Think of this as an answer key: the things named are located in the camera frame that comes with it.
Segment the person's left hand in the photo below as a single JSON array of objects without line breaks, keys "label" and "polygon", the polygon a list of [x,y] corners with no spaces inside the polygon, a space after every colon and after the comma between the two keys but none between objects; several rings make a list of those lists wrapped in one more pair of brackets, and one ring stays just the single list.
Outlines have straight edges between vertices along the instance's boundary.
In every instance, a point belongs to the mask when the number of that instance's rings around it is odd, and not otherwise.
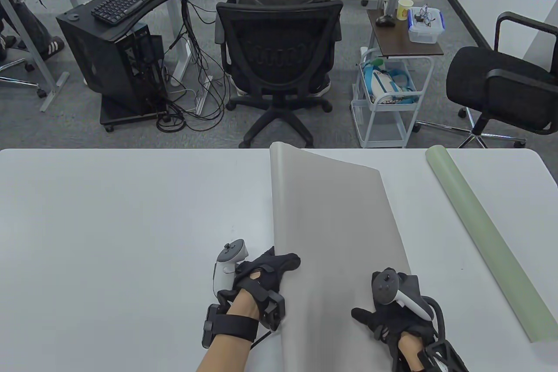
[{"label": "person's left hand", "polygon": [[257,304],[267,306],[270,293],[279,292],[285,272],[292,272],[301,265],[295,253],[276,255],[272,247],[253,261],[244,261],[235,268],[232,290],[245,290]]}]

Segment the person's right hand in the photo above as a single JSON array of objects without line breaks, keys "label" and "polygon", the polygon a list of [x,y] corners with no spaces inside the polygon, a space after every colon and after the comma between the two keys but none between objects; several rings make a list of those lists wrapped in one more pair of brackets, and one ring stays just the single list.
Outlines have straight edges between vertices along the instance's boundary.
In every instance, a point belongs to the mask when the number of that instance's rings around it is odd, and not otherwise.
[{"label": "person's right hand", "polygon": [[430,344],[439,334],[434,328],[434,310],[420,294],[417,276],[386,268],[371,277],[374,311],[355,307],[351,317],[364,324],[376,340],[399,342],[407,332]]}]

